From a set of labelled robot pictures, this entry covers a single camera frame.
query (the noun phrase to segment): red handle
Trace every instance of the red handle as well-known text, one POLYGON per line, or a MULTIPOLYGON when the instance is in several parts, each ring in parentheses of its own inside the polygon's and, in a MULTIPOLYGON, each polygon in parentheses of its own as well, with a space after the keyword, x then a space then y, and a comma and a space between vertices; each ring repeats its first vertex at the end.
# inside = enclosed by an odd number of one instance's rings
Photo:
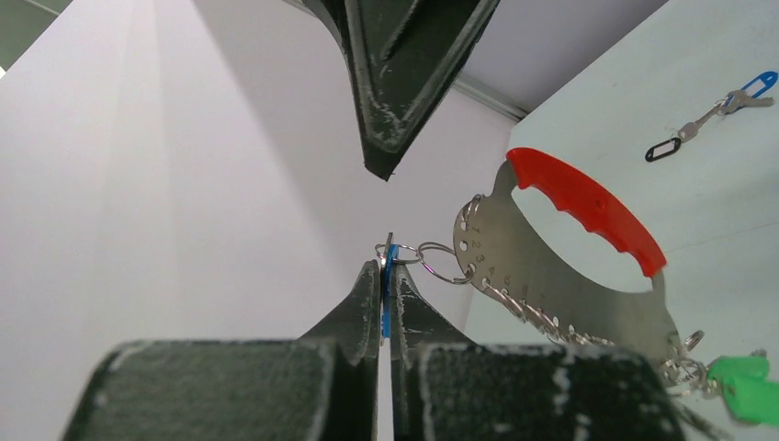
POLYGON ((666 264, 654 238, 608 190, 579 170, 538 150, 525 147, 506 154, 520 189, 541 190, 559 211, 568 212, 587 232, 603 236, 620 253, 638 260, 646 277, 666 264))

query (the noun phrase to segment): metal plate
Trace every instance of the metal plate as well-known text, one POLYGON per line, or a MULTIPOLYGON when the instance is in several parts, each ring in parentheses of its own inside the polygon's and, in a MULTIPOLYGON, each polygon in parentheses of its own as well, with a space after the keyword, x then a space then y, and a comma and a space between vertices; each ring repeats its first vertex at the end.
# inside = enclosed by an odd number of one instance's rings
MULTIPOLYGON (((660 368, 681 345, 665 306, 662 273, 652 279, 652 290, 643 293, 620 292, 591 281, 566 264, 536 233, 514 203, 514 188, 514 170, 505 162, 492 194, 457 217, 457 262, 463 272, 475 266, 474 287, 498 300, 482 285, 487 280, 498 291, 508 291, 514 300, 543 310, 564 334, 572 327, 579 334, 604 338, 639 352, 660 368)), ((541 324, 528 315, 528 320, 541 324)))

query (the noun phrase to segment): key ring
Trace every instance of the key ring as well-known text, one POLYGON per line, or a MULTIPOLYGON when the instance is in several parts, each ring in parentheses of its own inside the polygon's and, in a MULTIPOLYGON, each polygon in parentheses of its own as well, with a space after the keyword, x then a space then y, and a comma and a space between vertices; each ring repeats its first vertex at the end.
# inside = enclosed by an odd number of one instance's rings
MULTIPOLYGON (((422 255, 419 253, 419 251, 409 245, 401 245, 400 243, 393 243, 393 245, 397 246, 398 248, 403 248, 404 250, 409 250, 414 252, 414 258, 413 259, 392 259, 392 262, 395 264, 401 264, 401 265, 412 265, 416 264, 417 262, 422 262, 422 255)), ((376 256, 379 259, 384 258, 384 251, 385 248, 387 248, 387 245, 385 243, 377 243, 375 247, 373 247, 376 250, 376 256)))
POLYGON ((438 250, 438 251, 449 253, 451 255, 455 255, 455 250, 438 242, 421 243, 419 247, 416 249, 416 255, 418 258, 417 262, 421 263, 422 266, 424 266, 424 269, 426 269, 428 273, 438 277, 441 280, 444 280, 446 283, 451 283, 452 285, 466 285, 470 283, 470 281, 473 279, 473 270, 471 270, 470 268, 468 268, 468 272, 466 272, 464 277, 449 278, 446 276, 442 276, 437 271, 435 271, 432 266, 428 265, 427 262, 424 261, 423 251, 425 250, 438 250))

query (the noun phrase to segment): green key tag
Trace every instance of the green key tag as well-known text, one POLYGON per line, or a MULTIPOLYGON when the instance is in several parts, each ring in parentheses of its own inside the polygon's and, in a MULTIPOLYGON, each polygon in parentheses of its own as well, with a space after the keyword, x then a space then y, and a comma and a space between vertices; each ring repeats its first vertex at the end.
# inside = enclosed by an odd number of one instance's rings
POLYGON ((709 366, 706 379, 736 419, 779 425, 779 383, 767 380, 770 370, 764 356, 726 356, 709 366))

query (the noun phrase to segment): key tag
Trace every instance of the key tag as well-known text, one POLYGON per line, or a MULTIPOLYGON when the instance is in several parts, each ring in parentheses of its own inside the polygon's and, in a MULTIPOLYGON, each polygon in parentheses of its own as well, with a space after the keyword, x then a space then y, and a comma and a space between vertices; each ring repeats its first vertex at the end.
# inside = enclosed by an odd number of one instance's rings
POLYGON ((767 379, 769 371, 764 356, 726 356, 709 366, 706 380, 735 419, 779 426, 779 383, 767 379))

